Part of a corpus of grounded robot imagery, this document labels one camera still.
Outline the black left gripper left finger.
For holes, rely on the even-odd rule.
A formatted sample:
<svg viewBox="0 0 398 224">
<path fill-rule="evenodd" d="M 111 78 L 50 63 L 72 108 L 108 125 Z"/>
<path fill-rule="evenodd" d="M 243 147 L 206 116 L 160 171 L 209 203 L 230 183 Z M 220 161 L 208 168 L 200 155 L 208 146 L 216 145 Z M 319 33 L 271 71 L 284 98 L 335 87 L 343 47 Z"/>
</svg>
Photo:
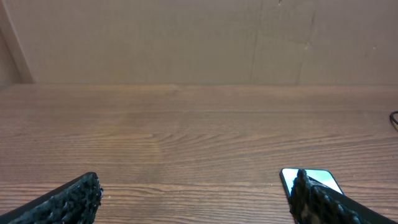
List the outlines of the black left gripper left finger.
<svg viewBox="0 0 398 224">
<path fill-rule="evenodd" d="M 92 224 L 103 189 L 95 172 L 87 172 L 39 198 L 1 215 L 1 223 Z"/>
</svg>

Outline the blue Galaxy smartphone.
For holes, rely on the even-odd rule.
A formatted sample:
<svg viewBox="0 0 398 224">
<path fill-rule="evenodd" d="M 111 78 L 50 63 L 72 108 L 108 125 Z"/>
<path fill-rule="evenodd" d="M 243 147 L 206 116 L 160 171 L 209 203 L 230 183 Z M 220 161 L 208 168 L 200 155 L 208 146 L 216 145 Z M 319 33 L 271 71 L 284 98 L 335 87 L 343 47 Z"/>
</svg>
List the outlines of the blue Galaxy smartphone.
<svg viewBox="0 0 398 224">
<path fill-rule="evenodd" d="M 291 206 L 327 200 L 340 202 L 345 198 L 330 171 L 324 169 L 282 168 L 280 178 Z"/>
</svg>

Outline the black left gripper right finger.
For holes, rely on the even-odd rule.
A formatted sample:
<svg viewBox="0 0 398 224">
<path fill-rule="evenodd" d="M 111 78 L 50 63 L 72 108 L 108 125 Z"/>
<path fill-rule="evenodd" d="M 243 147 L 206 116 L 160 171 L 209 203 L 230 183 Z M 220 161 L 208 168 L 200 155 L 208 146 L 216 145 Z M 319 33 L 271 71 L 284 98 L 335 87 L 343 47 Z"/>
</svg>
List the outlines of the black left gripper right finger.
<svg viewBox="0 0 398 224">
<path fill-rule="evenodd" d="M 290 213 L 297 223 L 397 224 L 299 169 L 289 189 Z"/>
</svg>

